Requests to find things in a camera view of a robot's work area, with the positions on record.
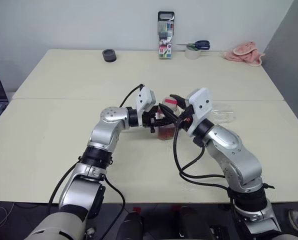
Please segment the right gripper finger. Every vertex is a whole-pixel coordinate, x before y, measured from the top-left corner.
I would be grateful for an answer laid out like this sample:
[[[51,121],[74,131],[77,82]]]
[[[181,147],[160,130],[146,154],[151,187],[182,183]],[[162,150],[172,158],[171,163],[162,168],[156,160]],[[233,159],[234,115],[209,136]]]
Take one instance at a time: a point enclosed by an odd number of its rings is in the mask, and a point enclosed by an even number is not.
[[[177,105],[180,108],[187,108],[188,107],[188,100],[186,98],[183,98],[183,97],[181,97],[179,95],[176,95],[176,94],[170,94],[169,96],[177,101]]]
[[[159,103],[158,106],[164,114],[164,116],[168,118],[172,123],[176,123],[178,121],[178,116],[174,114],[174,112],[168,106],[162,103]]]

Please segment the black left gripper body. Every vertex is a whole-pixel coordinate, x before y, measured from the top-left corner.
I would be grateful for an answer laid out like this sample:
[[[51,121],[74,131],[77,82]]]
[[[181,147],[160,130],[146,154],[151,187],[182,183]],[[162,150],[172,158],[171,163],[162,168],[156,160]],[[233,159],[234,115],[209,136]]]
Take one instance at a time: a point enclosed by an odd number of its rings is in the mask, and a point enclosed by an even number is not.
[[[158,119],[157,116],[157,109],[151,109],[150,111],[145,111],[142,114],[142,126],[149,128],[152,134],[156,132],[155,128],[163,127],[165,125],[165,119]]]

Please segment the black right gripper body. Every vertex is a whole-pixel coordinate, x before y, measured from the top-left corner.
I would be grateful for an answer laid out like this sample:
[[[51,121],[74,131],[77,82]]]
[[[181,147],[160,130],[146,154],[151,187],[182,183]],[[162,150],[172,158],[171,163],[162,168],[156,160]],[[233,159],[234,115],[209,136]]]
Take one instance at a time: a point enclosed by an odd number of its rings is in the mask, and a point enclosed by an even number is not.
[[[181,109],[183,111],[178,116],[178,121],[176,122],[176,125],[181,126],[182,124],[191,124],[192,115],[193,115],[193,106],[189,104],[187,108],[181,108]]]

